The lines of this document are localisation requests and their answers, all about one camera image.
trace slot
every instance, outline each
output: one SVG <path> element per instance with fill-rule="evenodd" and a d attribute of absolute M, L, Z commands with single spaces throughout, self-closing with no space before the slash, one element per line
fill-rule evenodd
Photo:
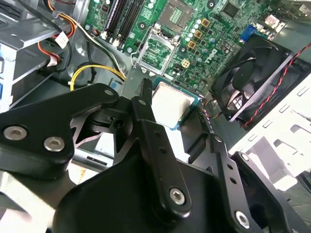
<path fill-rule="evenodd" d="M 133 1 L 131 6 L 129 7 L 124 23 L 120 28 L 119 34 L 121 35 L 122 42 L 124 42 L 126 38 L 128 37 L 133 27 L 133 24 L 135 20 L 137 19 L 137 16 L 139 12 L 141 11 L 143 5 L 144 5 L 144 0 L 137 0 L 137 1 Z"/>
<path fill-rule="evenodd" d="M 109 20 L 105 29 L 105 31 L 107 31 L 110 35 L 115 32 L 115 29 L 117 28 L 118 22 L 123 14 L 127 2 L 128 0 L 116 0 L 114 2 L 114 6 L 110 13 Z"/>

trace yellow wire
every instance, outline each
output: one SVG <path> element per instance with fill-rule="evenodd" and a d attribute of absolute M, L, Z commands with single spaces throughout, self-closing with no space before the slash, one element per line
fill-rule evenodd
<path fill-rule="evenodd" d="M 78 75 L 85 69 L 90 68 L 90 67 L 96 67 L 96 68 L 102 68 L 102 69 L 106 69 L 111 71 L 112 73 L 114 73 L 115 75 L 117 75 L 118 77 L 120 77 L 123 81 L 125 81 L 125 77 L 118 71 L 116 71 L 113 68 L 110 67 L 106 67 L 106 66 L 102 66 L 102 65 L 86 65 L 83 66 L 81 68 L 79 68 L 72 76 L 71 82 L 70 82 L 70 91 L 74 90 L 74 82 L 76 81 L 76 78 L 78 77 Z"/>

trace green circuit board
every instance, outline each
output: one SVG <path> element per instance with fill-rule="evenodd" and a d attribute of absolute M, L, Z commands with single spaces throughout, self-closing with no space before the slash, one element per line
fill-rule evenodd
<path fill-rule="evenodd" d="M 150 0 L 144 1 L 120 49 L 127 53 L 137 51 L 141 42 L 145 43 L 142 40 L 149 28 L 159 23 L 163 36 L 181 38 L 165 76 L 201 93 L 208 91 L 243 46 L 240 36 L 244 29 L 269 15 L 264 0 L 155 0 L 150 3 Z M 86 24 L 100 32 L 109 16 L 108 12 L 103 13 L 103 7 L 105 3 L 91 3 L 86 19 Z M 142 60 L 161 69 L 169 50 L 156 41 L 148 43 Z"/>

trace screw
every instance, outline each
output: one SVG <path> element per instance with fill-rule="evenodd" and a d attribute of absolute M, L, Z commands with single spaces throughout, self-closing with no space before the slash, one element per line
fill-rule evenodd
<path fill-rule="evenodd" d="M 110 91 L 110 90 L 105 90 L 105 93 L 106 93 L 107 95 L 113 96 L 113 92 Z"/>
<path fill-rule="evenodd" d="M 27 136 L 27 131 L 23 127 L 14 125 L 6 128 L 3 135 L 6 139 L 18 141 Z"/>
<path fill-rule="evenodd" d="M 240 153 L 240 155 L 242 156 L 242 158 L 243 158 L 244 160 L 249 161 L 249 158 L 248 158 L 248 156 L 247 156 L 246 154 Z"/>
<path fill-rule="evenodd" d="M 222 142 L 222 139 L 219 136 L 215 135 L 214 137 L 218 142 Z"/>
<path fill-rule="evenodd" d="M 141 103 L 142 105 L 146 105 L 145 101 L 138 100 L 138 102 Z"/>
<path fill-rule="evenodd" d="M 183 205 L 185 203 L 185 195 L 177 188 L 170 190 L 170 197 L 177 205 Z"/>
<path fill-rule="evenodd" d="M 61 137 L 49 137 L 45 139 L 44 147 L 48 151 L 60 152 L 65 148 L 65 142 Z"/>
<path fill-rule="evenodd" d="M 249 221 L 245 214 L 243 214 L 241 211 L 237 211 L 235 212 L 235 218 L 241 226 L 243 226 L 245 229 L 249 229 Z"/>

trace hole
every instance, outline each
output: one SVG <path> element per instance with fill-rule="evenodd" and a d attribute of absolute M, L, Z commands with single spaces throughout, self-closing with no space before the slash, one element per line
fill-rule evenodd
<path fill-rule="evenodd" d="M 230 177 L 231 182 L 233 182 L 234 184 L 237 184 L 236 180 L 233 179 L 232 177 Z"/>
<path fill-rule="evenodd" d="M 241 220 L 243 223 L 246 223 L 246 219 L 245 219 L 243 216 L 240 216 L 240 220 Z"/>
<path fill-rule="evenodd" d="M 52 140 L 52 141 L 51 141 L 51 145 L 52 145 L 52 146 L 59 146 L 59 141 L 57 141 L 57 140 Z"/>
<path fill-rule="evenodd" d="M 21 131 L 20 130 L 12 130 L 11 135 L 20 136 L 21 135 Z"/>
<path fill-rule="evenodd" d="M 180 195 L 179 192 L 174 191 L 174 192 L 173 192 L 173 195 L 174 195 L 174 197 L 175 197 L 177 200 L 181 200 L 181 195 Z"/>
<path fill-rule="evenodd" d="M 160 147 L 160 151 L 161 151 L 161 153 L 163 153 L 163 154 L 166 154 L 166 153 L 167 153 L 167 151 L 166 151 L 163 147 Z"/>
<path fill-rule="evenodd" d="M 115 128 L 120 129 L 124 126 L 124 121 L 123 120 L 117 120 L 115 122 Z"/>
<path fill-rule="evenodd" d="M 157 137 L 161 137 L 161 134 L 160 134 L 158 131 L 155 131 L 155 135 L 156 135 Z"/>

